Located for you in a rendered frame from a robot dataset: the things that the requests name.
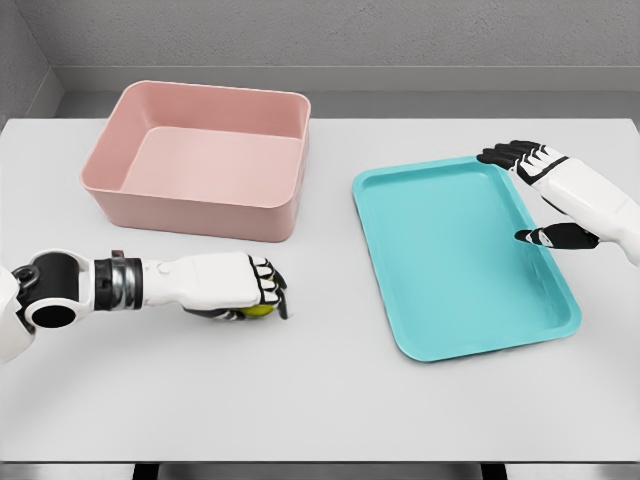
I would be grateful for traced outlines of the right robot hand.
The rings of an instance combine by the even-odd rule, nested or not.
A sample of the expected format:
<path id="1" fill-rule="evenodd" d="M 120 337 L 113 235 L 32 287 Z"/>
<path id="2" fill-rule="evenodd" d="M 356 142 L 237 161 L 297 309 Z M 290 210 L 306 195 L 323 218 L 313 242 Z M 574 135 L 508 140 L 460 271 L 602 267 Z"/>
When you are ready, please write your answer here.
<path id="1" fill-rule="evenodd" d="M 485 148 L 476 159 L 515 173 L 545 202 L 571 219 L 520 230 L 514 234 L 517 240 L 547 248 L 583 250 L 613 239 L 615 217 L 629 197 L 581 160 L 547 145 L 522 140 Z"/>

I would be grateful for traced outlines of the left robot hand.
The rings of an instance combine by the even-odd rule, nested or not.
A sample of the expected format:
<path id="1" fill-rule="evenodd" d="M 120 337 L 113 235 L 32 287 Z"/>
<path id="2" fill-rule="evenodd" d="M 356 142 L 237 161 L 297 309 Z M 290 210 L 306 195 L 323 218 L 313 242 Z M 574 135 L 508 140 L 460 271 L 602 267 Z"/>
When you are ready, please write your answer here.
<path id="1" fill-rule="evenodd" d="M 244 252 L 190 256 L 182 273 L 186 285 L 179 304 L 190 312 L 245 319 L 241 308 L 273 305 L 281 319 L 289 318 L 283 275 L 266 258 Z"/>

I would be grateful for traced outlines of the pink plastic basket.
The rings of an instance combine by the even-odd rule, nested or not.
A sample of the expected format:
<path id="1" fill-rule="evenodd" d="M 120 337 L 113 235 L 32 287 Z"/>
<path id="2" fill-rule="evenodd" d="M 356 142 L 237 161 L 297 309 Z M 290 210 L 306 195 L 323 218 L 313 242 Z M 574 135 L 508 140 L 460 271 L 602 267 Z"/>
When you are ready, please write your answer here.
<path id="1" fill-rule="evenodd" d="M 310 114 L 299 93 L 139 81 L 80 181 L 118 226 L 281 242 L 296 222 Z"/>

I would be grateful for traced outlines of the blue plastic tray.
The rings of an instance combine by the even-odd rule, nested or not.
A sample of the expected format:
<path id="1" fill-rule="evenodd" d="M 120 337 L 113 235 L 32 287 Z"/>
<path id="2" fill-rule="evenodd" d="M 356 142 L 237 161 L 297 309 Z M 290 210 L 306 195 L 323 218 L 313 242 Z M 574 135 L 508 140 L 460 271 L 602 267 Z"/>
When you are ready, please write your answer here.
<path id="1" fill-rule="evenodd" d="M 574 334 L 581 311 L 508 174 L 472 157 L 367 170 L 352 192 L 399 349 L 435 362 Z"/>

